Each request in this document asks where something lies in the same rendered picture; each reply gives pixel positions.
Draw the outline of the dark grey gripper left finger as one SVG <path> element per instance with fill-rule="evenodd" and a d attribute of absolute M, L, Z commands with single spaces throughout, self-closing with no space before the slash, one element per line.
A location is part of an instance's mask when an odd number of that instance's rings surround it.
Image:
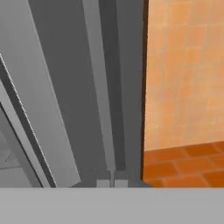
<path fill-rule="evenodd" d="M 109 188 L 110 173 L 106 170 L 85 170 L 80 173 L 80 182 L 74 188 Z"/>

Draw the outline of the grey fridge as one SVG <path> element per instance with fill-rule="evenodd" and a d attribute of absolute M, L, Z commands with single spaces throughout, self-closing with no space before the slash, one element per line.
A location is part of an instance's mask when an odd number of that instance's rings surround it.
<path fill-rule="evenodd" d="M 58 187 L 80 176 L 28 0 L 0 0 L 0 53 Z"/>

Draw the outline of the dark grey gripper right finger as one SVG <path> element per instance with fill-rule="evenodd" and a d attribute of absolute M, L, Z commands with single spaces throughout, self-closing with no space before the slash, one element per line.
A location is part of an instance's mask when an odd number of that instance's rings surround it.
<path fill-rule="evenodd" d="M 144 182 L 132 170 L 116 171 L 114 174 L 116 188 L 152 188 L 151 184 Z"/>

